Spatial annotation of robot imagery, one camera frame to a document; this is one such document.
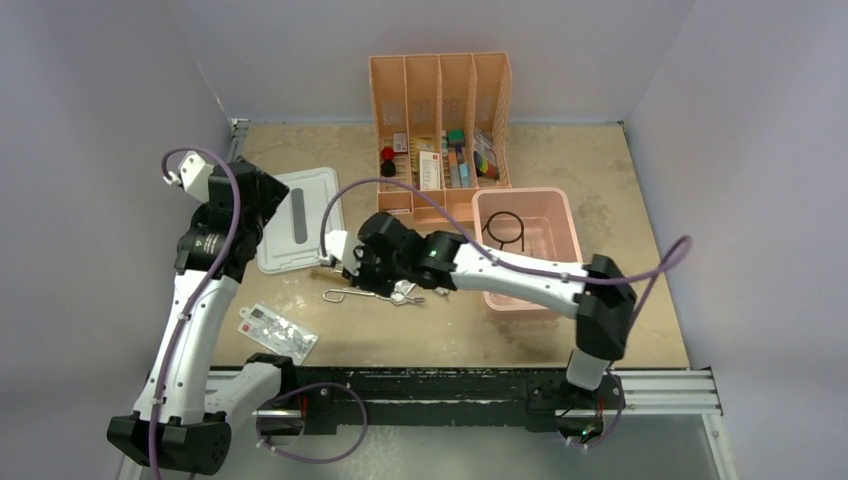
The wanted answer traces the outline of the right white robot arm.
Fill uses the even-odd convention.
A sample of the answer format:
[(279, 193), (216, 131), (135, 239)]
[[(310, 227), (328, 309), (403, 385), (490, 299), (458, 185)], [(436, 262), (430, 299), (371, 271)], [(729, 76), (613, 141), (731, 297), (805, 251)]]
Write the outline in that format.
[(421, 235), (378, 212), (358, 232), (324, 234), (322, 257), (350, 283), (387, 295), (397, 282), (422, 289), (499, 294), (541, 306), (575, 322), (575, 348), (561, 381), (564, 399), (584, 407), (596, 399), (607, 368), (623, 358), (637, 295), (616, 263), (548, 261), (485, 247), (447, 231)]

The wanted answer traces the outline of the metal crucible tongs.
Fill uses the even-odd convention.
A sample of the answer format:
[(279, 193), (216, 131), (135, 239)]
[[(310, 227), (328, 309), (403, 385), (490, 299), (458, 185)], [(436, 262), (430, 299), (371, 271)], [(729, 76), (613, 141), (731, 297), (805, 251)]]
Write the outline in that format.
[(423, 304), (426, 301), (426, 299), (423, 298), (423, 297), (415, 296), (413, 294), (414, 290), (409, 294), (408, 298), (406, 298), (404, 300), (395, 300), (395, 299), (391, 298), (391, 294), (392, 294), (393, 290), (388, 295), (380, 295), (380, 294), (377, 294), (377, 293), (374, 293), (374, 292), (357, 290), (357, 289), (353, 289), (353, 288), (327, 289), (327, 290), (324, 291), (322, 298), (326, 302), (338, 304), (338, 303), (342, 303), (345, 300), (345, 298), (348, 297), (348, 296), (369, 297), (369, 298), (375, 298), (375, 299), (378, 299), (378, 300), (382, 300), (382, 301), (391, 303), (394, 306), (418, 305), (418, 304)]

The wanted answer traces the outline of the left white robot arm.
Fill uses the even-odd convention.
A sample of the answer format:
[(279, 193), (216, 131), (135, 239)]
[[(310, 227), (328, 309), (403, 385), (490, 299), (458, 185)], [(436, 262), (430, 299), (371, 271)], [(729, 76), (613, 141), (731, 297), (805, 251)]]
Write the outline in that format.
[(232, 384), (212, 395), (207, 380), (222, 322), (255, 257), (262, 232), (289, 189), (244, 157), (184, 183), (202, 204), (177, 244), (174, 295), (153, 369), (132, 412), (113, 417), (108, 441), (136, 464), (211, 476), (228, 456), (232, 433), (267, 402), (284, 409), (297, 399), (291, 358), (256, 353)]

